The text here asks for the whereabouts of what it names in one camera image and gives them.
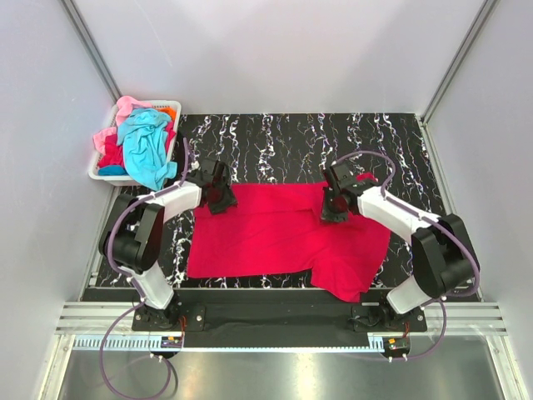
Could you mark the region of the red t-shirt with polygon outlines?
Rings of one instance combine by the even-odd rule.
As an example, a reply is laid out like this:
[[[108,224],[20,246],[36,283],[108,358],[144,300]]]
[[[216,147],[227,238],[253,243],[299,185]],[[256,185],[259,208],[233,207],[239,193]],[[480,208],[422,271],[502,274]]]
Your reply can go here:
[[[232,187],[238,204],[213,215],[194,212],[187,262],[190,278],[241,278],[311,271],[311,284],[355,303],[382,266],[391,232],[350,216],[321,220],[325,185],[254,184]]]

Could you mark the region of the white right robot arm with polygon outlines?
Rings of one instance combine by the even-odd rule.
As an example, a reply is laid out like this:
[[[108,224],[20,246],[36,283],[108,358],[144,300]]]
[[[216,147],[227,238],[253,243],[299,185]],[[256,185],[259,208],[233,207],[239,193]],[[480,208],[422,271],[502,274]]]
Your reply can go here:
[[[359,215],[411,247],[412,275],[371,308],[370,327],[397,330],[417,308],[441,300],[469,279],[479,282],[480,267],[460,217],[414,207],[370,178],[358,180],[343,162],[327,167],[323,175],[322,221],[343,223],[351,214]]]

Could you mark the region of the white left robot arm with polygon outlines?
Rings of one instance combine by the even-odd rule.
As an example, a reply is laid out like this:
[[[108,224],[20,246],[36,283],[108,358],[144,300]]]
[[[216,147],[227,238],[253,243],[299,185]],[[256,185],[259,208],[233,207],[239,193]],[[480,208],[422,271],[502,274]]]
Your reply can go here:
[[[229,166],[212,159],[198,163],[160,191],[139,197],[121,194],[115,199],[98,251],[137,290],[141,303],[137,318],[163,330],[183,320],[179,297],[158,264],[165,223],[203,206],[216,215],[236,205]]]

